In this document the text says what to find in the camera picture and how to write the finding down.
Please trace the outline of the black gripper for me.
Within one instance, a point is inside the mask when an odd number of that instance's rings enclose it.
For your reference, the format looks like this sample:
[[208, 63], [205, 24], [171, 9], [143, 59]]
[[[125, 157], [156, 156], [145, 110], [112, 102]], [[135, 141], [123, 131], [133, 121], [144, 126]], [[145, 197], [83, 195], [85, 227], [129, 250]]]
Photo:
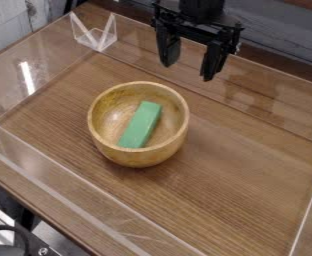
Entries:
[[155, 0], [152, 27], [159, 57], [169, 67], [180, 57], [180, 37], [207, 44], [200, 76], [211, 81], [223, 69], [228, 53], [239, 50], [242, 23], [224, 12], [225, 0]]

